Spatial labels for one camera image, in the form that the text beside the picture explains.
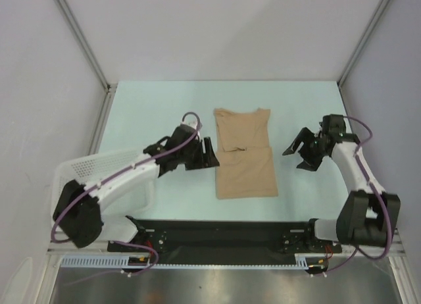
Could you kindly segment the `beige t shirt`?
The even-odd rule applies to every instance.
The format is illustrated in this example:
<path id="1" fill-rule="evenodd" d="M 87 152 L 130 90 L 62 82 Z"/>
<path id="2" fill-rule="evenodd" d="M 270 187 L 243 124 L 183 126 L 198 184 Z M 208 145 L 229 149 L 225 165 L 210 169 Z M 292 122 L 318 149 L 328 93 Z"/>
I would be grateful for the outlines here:
<path id="1" fill-rule="evenodd" d="M 218 199 L 276 197 L 278 186 L 269 142 L 269 109 L 236 113 L 215 109 Z"/>

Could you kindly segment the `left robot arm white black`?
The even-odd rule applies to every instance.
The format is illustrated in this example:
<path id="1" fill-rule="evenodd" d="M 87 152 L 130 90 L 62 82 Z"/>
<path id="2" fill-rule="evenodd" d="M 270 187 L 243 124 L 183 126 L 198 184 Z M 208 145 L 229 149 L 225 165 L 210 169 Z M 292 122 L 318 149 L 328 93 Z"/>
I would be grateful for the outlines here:
<path id="1" fill-rule="evenodd" d="M 139 186 L 151 183 L 183 165 L 186 170 L 214 168 L 218 159 L 209 137 L 200 136 L 201 125 L 181 123 L 171 136 L 135 149 L 95 154 L 61 163 L 53 177 L 51 194 L 51 241 L 77 248 L 91 245 L 99 238 L 122 243 L 131 251 L 140 250 L 145 234 L 125 216 L 116 220 L 104 211 Z"/>

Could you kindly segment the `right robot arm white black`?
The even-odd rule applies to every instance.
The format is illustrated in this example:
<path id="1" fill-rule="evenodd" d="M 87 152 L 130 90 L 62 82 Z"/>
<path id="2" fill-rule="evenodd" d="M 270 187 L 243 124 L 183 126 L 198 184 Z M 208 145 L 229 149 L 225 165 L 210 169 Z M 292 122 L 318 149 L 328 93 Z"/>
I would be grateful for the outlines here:
<path id="1" fill-rule="evenodd" d="M 335 220 L 314 218 L 312 230 L 303 236 L 304 246 L 319 252 L 327 241 L 353 246 L 387 249 L 401 208 L 401 200 L 389 193 L 377 181 L 362 152 L 362 141 L 347 131 L 346 116 L 329 114 L 320 122 L 317 132 L 302 128 L 285 156 L 298 153 L 302 162 L 298 169 L 315 172 L 329 157 L 338 167 L 345 182 L 348 197 Z"/>

